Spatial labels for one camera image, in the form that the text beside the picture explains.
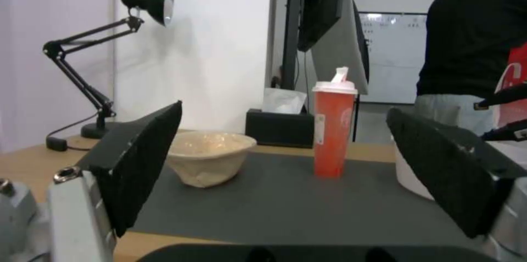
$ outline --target gray mat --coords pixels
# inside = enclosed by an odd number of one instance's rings
[[[441,208],[397,183],[395,165],[348,161],[339,180],[313,159],[250,153],[209,189],[165,167],[132,229],[250,244],[455,245],[475,248]]]

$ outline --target gray pants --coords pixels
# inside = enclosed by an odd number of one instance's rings
[[[492,110],[474,110],[483,99],[472,95],[421,95],[415,100],[415,113],[445,125],[468,129],[476,135],[493,128]]]

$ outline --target desk lamp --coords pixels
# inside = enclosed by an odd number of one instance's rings
[[[60,138],[51,137],[58,131],[62,131],[94,116],[97,116],[96,123],[84,125],[81,129],[81,136],[84,138],[102,138],[109,129],[111,129],[115,123],[107,123],[105,121],[108,117],[114,117],[115,112],[112,110],[113,101],[102,94],[94,87],[87,84],[87,82],[73,69],[73,67],[66,61],[66,55],[102,44],[104,42],[129,35],[130,33],[136,33],[141,27],[144,21],[139,18],[139,11],[146,10],[150,16],[156,20],[159,24],[166,26],[170,23],[173,14],[173,1],[174,0],[121,0],[126,7],[128,7],[128,18],[121,19],[117,22],[95,28],[72,37],[68,37],[61,40],[49,41],[44,45],[44,54],[53,61],[58,68],[77,86],[77,88],[86,96],[86,98],[96,107],[97,113],[87,119],[81,120],[72,125],[63,127],[57,131],[51,132],[46,137],[46,145],[49,149],[55,151],[66,151],[68,144],[66,140]],[[132,15],[132,9],[137,10],[137,14]],[[121,25],[127,25],[128,30],[101,39],[90,39],[81,40],[82,38],[113,29]]]

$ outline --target screw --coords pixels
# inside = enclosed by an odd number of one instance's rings
[[[0,179],[0,194],[3,194],[7,197],[15,195],[15,187],[8,179]]]
[[[55,184],[66,183],[67,181],[73,180],[82,176],[81,169],[78,166],[70,166],[59,170],[53,176],[53,182]]]

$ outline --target whiteboard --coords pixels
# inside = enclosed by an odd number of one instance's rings
[[[369,88],[362,102],[413,104],[425,61],[426,14],[360,14],[368,40]]]

